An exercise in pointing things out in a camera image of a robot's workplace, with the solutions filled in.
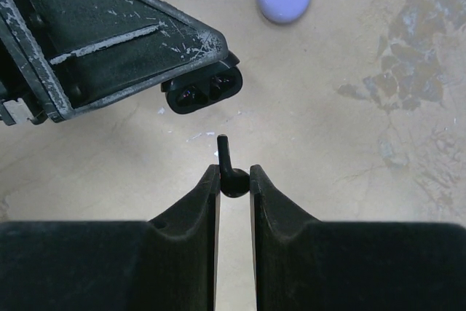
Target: stained surface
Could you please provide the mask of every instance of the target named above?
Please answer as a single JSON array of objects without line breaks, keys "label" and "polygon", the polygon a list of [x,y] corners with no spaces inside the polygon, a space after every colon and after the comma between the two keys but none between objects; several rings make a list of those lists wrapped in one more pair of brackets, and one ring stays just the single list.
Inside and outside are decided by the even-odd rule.
[{"label": "stained surface", "polygon": [[[216,162],[259,163],[324,220],[466,224],[466,0],[165,0],[220,30],[240,94],[178,116],[157,88],[60,125],[0,126],[3,219],[149,219]],[[223,198],[218,310],[254,310],[249,202]]]}]

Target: beige surface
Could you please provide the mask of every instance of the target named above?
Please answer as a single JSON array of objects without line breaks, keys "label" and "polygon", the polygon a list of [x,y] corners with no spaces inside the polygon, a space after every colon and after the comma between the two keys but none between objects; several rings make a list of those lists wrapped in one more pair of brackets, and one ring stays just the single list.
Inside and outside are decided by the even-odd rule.
[{"label": "beige surface", "polygon": [[[313,0],[286,27],[255,0],[165,1],[226,36],[241,93],[178,116],[153,88],[0,126],[5,219],[149,219],[216,161],[215,132],[320,219],[466,223],[465,0]],[[222,198],[218,310],[254,310],[248,206]]]}]

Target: water stain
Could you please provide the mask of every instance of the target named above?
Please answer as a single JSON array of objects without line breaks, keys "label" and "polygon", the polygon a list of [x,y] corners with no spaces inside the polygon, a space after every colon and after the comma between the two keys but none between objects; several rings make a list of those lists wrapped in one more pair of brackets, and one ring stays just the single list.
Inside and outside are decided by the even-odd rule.
[{"label": "water stain", "polygon": [[450,27],[459,31],[465,23],[466,0],[406,0],[389,24],[388,34],[379,37],[376,57],[381,73],[362,79],[360,87],[342,85],[338,94],[370,100],[387,113],[413,111],[422,101],[440,103],[445,68],[434,37],[445,36]]}]

